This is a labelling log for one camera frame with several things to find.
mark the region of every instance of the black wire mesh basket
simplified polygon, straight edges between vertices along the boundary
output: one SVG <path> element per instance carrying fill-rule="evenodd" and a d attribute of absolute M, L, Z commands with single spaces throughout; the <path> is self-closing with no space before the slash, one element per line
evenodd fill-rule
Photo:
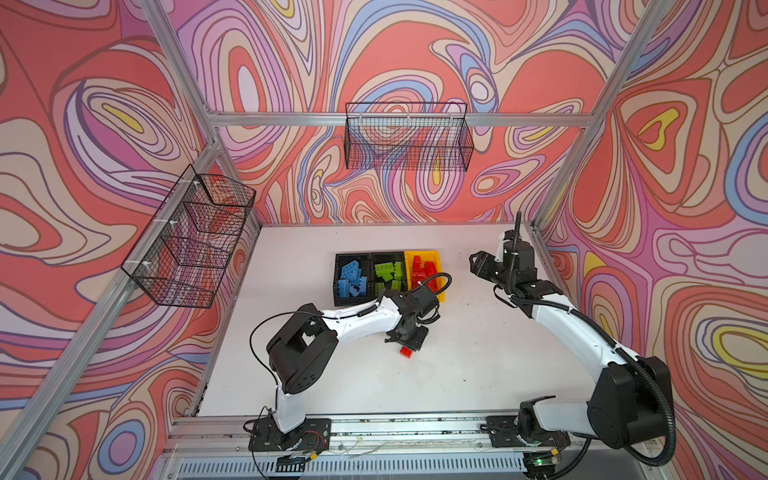
<path fill-rule="evenodd" d="M 236 180 L 195 174 L 141 261 L 123 270 L 157 305 L 211 308 L 255 198 Z"/>
<path fill-rule="evenodd" d="M 466 113 L 463 102 L 350 102 L 346 167 L 467 171 L 475 145 Z"/>

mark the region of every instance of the green building block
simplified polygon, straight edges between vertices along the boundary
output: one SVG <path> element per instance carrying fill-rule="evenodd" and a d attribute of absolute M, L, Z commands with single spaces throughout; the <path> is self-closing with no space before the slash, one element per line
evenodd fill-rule
<path fill-rule="evenodd" d="M 392 262 L 379 263 L 374 267 L 376 268 L 376 276 L 384 276 L 384 273 L 392 273 L 395 271 L 395 266 L 392 265 Z"/>

